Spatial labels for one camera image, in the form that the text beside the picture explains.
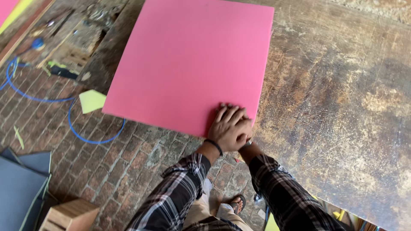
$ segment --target plaid shirt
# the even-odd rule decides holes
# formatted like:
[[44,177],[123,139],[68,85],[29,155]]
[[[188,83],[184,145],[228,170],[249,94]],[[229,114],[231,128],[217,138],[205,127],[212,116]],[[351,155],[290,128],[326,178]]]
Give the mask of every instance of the plaid shirt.
[[[164,180],[139,208],[127,230],[182,230],[188,210],[194,200],[202,195],[203,181],[210,167],[207,158],[194,153],[168,168],[162,174]],[[257,156],[251,161],[249,169],[254,189],[268,203],[280,230],[344,230],[273,158]],[[185,229],[217,230],[241,231],[233,223],[215,217]]]

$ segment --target foot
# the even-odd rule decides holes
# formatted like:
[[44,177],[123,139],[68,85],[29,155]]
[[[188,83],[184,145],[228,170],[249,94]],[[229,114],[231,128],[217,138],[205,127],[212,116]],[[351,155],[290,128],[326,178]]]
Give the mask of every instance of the foot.
[[238,196],[231,201],[230,205],[233,207],[234,213],[238,215],[245,207],[245,198]]

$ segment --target hand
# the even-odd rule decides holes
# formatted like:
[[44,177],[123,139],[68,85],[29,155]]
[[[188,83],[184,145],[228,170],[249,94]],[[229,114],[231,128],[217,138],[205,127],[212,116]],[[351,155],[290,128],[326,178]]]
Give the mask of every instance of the hand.
[[252,136],[252,121],[246,108],[238,106],[227,109],[225,105],[217,113],[208,131],[208,138],[216,142],[223,152],[238,151]]

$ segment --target worn wooden tabletop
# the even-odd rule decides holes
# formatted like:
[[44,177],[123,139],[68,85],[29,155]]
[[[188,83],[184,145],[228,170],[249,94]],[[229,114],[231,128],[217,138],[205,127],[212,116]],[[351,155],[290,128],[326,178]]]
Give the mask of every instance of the worn wooden tabletop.
[[[142,2],[128,3],[80,82],[108,90]],[[255,141],[312,195],[407,230],[411,27],[321,0],[243,2],[275,7]]]

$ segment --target blue cable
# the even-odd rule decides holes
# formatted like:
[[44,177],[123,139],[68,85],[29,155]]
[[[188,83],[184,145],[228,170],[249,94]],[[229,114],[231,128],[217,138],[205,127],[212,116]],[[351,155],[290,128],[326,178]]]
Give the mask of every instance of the blue cable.
[[[75,97],[66,98],[66,99],[39,99],[39,98],[35,98],[35,97],[32,97],[32,96],[29,96],[29,95],[27,95],[26,93],[20,91],[17,87],[15,87],[15,86],[13,85],[12,79],[11,79],[11,77],[14,76],[14,74],[16,73],[16,70],[17,70],[17,67],[18,67],[17,57],[18,57],[18,56],[16,56],[16,57],[9,63],[9,65],[7,66],[7,70],[6,70],[6,78],[7,78],[7,81],[0,87],[0,90],[2,90],[7,84],[9,84],[10,87],[11,87],[13,90],[15,90],[17,93],[21,94],[21,95],[22,95],[23,97],[25,97],[25,98],[28,98],[28,99],[31,99],[31,100],[34,100],[34,101],[46,102],[46,103],[55,103],[55,102],[65,102],[65,101],[73,100],[72,104],[70,105],[69,114],[68,114],[69,126],[70,126],[70,129],[72,130],[72,132],[76,135],[76,137],[79,138],[80,140],[86,142],[86,143],[91,143],[91,144],[103,144],[103,143],[107,143],[107,142],[110,142],[110,141],[114,140],[115,138],[117,138],[117,137],[120,135],[120,133],[122,132],[122,130],[123,130],[123,128],[124,128],[124,125],[125,125],[125,123],[126,123],[126,119],[123,119],[123,125],[122,125],[120,131],[119,131],[113,138],[108,139],[108,140],[104,140],[104,141],[91,141],[91,140],[87,140],[87,139],[81,137],[81,136],[74,130],[73,125],[72,125],[72,123],[71,123],[70,116],[71,116],[71,111],[72,111],[73,104],[74,104],[75,99],[76,99]],[[12,71],[12,74],[10,75],[10,74],[9,74],[9,70],[10,70],[10,68],[11,68],[12,65],[13,65],[13,71]]]
[[73,131],[73,133],[76,135],[77,138],[79,138],[80,140],[82,140],[82,141],[84,141],[84,142],[86,142],[86,143],[102,144],[102,143],[110,142],[110,141],[114,140],[115,138],[117,138],[117,137],[120,135],[120,133],[121,133],[121,131],[123,130],[124,125],[125,125],[125,123],[126,123],[126,119],[123,119],[123,125],[121,126],[120,131],[117,133],[117,135],[115,135],[115,136],[114,136],[113,138],[111,138],[111,139],[104,140],[104,141],[90,141],[90,140],[87,140],[87,139],[84,139],[83,137],[81,137],[81,136],[74,130],[74,128],[73,128],[73,126],[72,126],[71,119],[70,119],[70,115],[71,115],[71,111],[72,111],[72,107],[73,107],[74,101],[75,101],[75,100],[73,100],[72,104],[70,105],[68,119],[69,119],[70,129]]
[[267,209],[266,209],[266,222],[268,222],[268,213],[270,212],[270,208],[267,205]]
[[360,231],[364,231],[364,227],[365,227],[365,224],[366,224],[366,223],[367,223],[367,222],[364,221],[363,225],[362,225],[361,228],[360,228]]

